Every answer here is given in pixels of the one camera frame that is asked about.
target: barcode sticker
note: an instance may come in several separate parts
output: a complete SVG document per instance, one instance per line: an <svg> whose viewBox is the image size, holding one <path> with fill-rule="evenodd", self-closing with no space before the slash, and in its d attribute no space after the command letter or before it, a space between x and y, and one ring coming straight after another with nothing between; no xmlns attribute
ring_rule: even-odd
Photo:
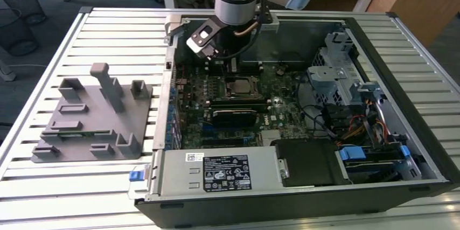
<svg viewBox="0 0 460 230"><path fill-rule="evenodd" d="M201 162L202 157L204 157L204 153L186 153L185 162Z"/></svg>

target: blue latch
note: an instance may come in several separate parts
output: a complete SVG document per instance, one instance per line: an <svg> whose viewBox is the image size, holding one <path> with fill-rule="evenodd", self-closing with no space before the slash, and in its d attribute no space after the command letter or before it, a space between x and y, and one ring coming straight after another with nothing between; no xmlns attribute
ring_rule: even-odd
<svg viewBox="0 0 460 230"><path fill-rule="evenodd" d="M129 172L129 182L140 182L144 180L144 171Z"/></svg>
<svg viewBox="0 0 460 230"><path fill-rule="evenodd" d="M364 150L361 147L344 147L338 151L342 161L349 159L365 159Z"/></svg>
<svg viewBox="0 0 460 230"><path fill-rule="evenodd" d="M400 146L400 150L402 152L404 157L408 158L410 156L410 151L408 149L408 146L406 145Z"/></svg>

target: gray carpet floor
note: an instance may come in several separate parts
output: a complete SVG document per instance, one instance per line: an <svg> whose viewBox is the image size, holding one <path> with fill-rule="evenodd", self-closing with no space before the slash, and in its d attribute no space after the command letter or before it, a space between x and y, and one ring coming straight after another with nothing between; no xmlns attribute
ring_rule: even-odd
<svg viewBox="0 0 460 230"><path fill-rule="evenodd" d="M12 57L0 49L0 59L8 65L40 64L46 65L81 6L113 8L162 8L154 0L38 0L48 20L33 26L32 31L40 43L40 48L22 57ZM6 5L0 1L0 8ZM437 37L429 51L445 67L457 83L460 83L460 19L452 22ZM13 67L16 81L4 82L0 79L0 122L13 123L29 98L36 83L42 74L42 67ZM9 128L0 126L0 142Z"/></svg>

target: white cable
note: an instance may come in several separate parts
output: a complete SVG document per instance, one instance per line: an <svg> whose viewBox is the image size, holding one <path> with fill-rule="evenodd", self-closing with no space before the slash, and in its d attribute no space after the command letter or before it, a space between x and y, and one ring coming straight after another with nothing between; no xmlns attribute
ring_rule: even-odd
<svg viewBox="0 0 460 230"><path fill-rule="evenodd" d="M37 64L24 64L24 65L9 65L8 67L48 67L48 66L37 65Z"/></svg>

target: copper pipe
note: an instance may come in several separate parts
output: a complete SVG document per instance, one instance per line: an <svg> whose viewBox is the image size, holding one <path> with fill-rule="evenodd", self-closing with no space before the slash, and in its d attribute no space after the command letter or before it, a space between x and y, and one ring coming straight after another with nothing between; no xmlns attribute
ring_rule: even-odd
<svg viewBox="0 0 460 230"><path fill-rule="evenodd" d="M241 37L245 36L258 25L258 22L254 21L252 25L242 31L242 32L233 32L234 36Z"/></svg>

